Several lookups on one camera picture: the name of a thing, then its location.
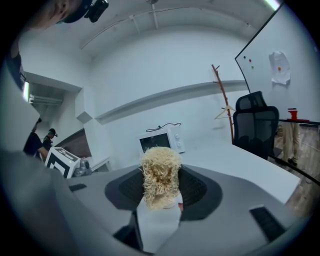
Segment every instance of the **paper sheet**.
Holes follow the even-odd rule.
[[[271,81],[288,85],[290,81],[290,66],[286,55],[281,51],[275,51],[269,54],[269,60],[272,70]]]

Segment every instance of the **wooden coat rack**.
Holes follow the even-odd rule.
[[[228,118],[229,118],[229,122],[230,122],[230,130],[231,130],[231,141],[232,143],[234,143],[234,128],[233,128],[233,124],[232,124],[232,116],[231,116],[231,113],[230,113],[230,109],[232,109],[229,104],[228,104],[228,98],[226,96],[226,92],[225,92],[225,89],[224,89],[224,86],[222,85],[222,82],[220,80],[220,77],[219,77],[219,74],[218,74],[218,71],[217,69],[220,67],[218,66],[217,68],[215,68],[215,66],[212,64],[211,65],[212,68],[213,68],[213,71],[215,73],[215,76],[218,80],[218,82],[214,82],[214,83],[218,83],[220,85],[220,90],[222,91],[222,94],[223,94],[223,97],[224,97],[224,100],[225,100],[225,110],[227,111],[227,114],[228,114]]]

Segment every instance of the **black office chair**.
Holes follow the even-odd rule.
[[[233,144],[267,160],[278,127],[278,109],[267,106],[261,91],[240,97],[235,109]]]

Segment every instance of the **black cap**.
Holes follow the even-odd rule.
[[[89,7],[91,4],[92,4],[92,0],[82,0],[78,9],[74,13],[72,13],[68,17],[66,17],[63,20],[63,22],[64,23],[73,23],[73,22],[80,20],[83,16],[85,16],[85,14],[89,10]]]
[[[51,129],[49,130],[49,133],[50,133],[50,134],[53,134],[53,136],[58,137],[58,134],[56,134],[56,130],[53,129],[53,128],[51,128]]]

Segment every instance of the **microwave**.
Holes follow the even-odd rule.
[[[175,125],[168,128],[146,132],[136,137],[136,143],[140,155],[154,147],[168,147],[178,153],[185,152],[181,126]]]

